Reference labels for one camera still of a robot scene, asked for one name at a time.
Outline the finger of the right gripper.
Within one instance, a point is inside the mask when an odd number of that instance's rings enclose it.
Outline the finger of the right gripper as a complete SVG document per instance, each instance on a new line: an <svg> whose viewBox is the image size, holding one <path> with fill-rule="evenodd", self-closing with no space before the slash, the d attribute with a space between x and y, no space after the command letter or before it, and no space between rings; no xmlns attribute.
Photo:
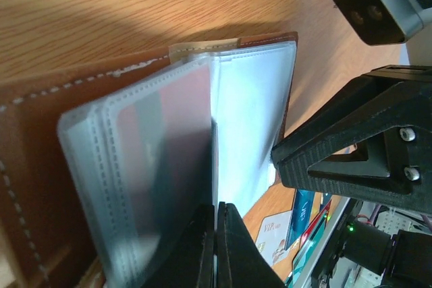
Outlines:
<svg viewBox="0 0 432 288"><path fill-rule="evenodd" d="M431 213L431 68L349 81L272 150L284 186Z"/></svg>

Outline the brown leather card holder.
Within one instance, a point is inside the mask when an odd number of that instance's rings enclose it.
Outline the brown leather card holder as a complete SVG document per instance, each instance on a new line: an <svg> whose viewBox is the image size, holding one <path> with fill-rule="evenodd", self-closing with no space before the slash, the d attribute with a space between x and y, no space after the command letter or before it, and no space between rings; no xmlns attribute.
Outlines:
<svg viewBox="0 0 432 288"><path fill-rule="evenodd" d="M5 287L280 286L273 185L298 35L186 42L1 83Z"/></svg>

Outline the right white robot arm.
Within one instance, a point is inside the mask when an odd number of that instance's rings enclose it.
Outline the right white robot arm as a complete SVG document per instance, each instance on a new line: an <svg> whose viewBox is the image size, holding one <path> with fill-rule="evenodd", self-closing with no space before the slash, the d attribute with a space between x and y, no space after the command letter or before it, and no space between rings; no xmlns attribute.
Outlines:
<svg viewBox="0 0 432 288"><path fill-rule="evenodd" d="M386 234L363 202L431 214L431 68L387 65L349 81L271 152L284 186L349 199L306 278L328 286L340 258L385 287L431 286L431 237Z"/></svg>

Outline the red vip card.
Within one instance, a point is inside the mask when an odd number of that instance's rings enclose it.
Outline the red vip card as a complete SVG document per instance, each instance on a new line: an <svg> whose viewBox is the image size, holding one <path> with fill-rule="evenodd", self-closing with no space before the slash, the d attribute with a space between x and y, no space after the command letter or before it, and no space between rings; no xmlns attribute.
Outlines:
<svg viewBox="0 0 432 288"><path fill-rule="evenodd" d="M182 229L207 180L211 137L209 67L189 65L114 110L138 236Z"/></svg>

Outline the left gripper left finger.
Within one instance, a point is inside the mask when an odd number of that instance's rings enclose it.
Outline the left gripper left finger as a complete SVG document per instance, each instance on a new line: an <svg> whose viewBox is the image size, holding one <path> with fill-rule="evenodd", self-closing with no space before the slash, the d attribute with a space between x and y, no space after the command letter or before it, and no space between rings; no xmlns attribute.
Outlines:
<svg viewBox="0 0 432 288"><path fill-rule="evenodd" d="M214 206L200 205L177 244L145 287L212 287Z"/></svg>

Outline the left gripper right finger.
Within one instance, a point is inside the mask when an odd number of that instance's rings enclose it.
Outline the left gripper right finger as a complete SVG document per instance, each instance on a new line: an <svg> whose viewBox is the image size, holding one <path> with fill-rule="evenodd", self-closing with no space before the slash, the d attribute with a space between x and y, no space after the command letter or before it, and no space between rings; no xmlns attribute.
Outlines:
<svg viewBox="0 0 432 288"><path fill-rule="evenodd" d="M284 287L255 246L232 203L221 202L217 214L216 286L239 288Z"/></svg>

